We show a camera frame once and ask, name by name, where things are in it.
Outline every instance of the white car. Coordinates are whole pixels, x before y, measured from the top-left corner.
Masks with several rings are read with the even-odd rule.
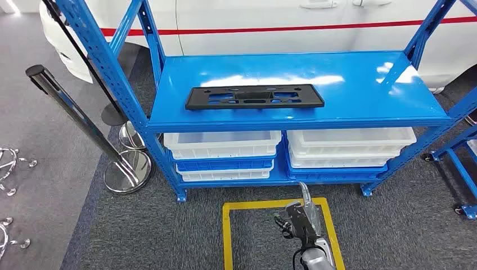
[[[435,0],[150,0],[166,55],[403,50]],[[86,0],[111,41],[130,1]],[[86,65],[40,2],[48,41],[76,77]],[[78,40],[74,31],[71,34]],[[126,39],[147,47],[136,19]],[[427,42],[419,73],[442,88],[477,64],[477,17],[461,2]]]

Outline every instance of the white plastic crate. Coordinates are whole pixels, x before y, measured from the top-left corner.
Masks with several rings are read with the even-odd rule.
[[[289,144],[296,156],[394,153],[416,142],[412,128],[351,128],[289,130]]]
[[[280,131],[164,133],[177,160],[273,156],[280,140]]]
[[[175,170],[182,175],[184,182],[196,181],[222,181],[222,180],[247,180],[262,179],[270,177],[270,171],[273,169],[274,163],[270,168],[263,169],[241,169],[241,170],[196,170],[190,172],[181,172]]]
[[[477,155],[477,139],[471,139],[470,141],[467,142],[467,144],[472,149],[472,152],[474,152],[474,154]]]
[[[288,152],[291,166],[296,169],[382,167],[389,159],[396,157],[394,153],[308,155],[302,157],[295,155],[290,146]]]

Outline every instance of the shelf board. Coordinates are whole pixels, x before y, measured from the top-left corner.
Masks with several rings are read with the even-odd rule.
[[[192,87],[313,84],[309,109],[185,109]],[[167,57],[148,129],[205,132],[436,126],[449,120],[401,51]]]

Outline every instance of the car door handle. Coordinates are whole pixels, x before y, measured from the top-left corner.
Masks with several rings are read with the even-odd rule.
[[[353,5],[360,7],[382,6],[390,4],[393,0],[353,0]]]
[[[336,0],[304,0],[300,4],[302,8],[333,8],[338,6],[338,1]]]

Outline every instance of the stanchion base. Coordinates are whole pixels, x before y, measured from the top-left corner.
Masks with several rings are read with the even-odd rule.
[[[127,121],[123,124],[119,130],[119,142],[131,150],[143,150],[146,149],[144,141],[137,131],[134,129],[131,121]]]
[[[103,120],[106,125],[114,127],[126,123],[128,118],[124,115],[122,111],[117,111],[112,103],[109,103],[101,113],[101,120]]]
[[[110,162],[104,174],[104,182],[108,190],[118,194],[129,194],[140,189],[151,174],[151,159],[138,150],[127,150],[121,156],[131,165],[137,180],[132,183],[114,163]]]

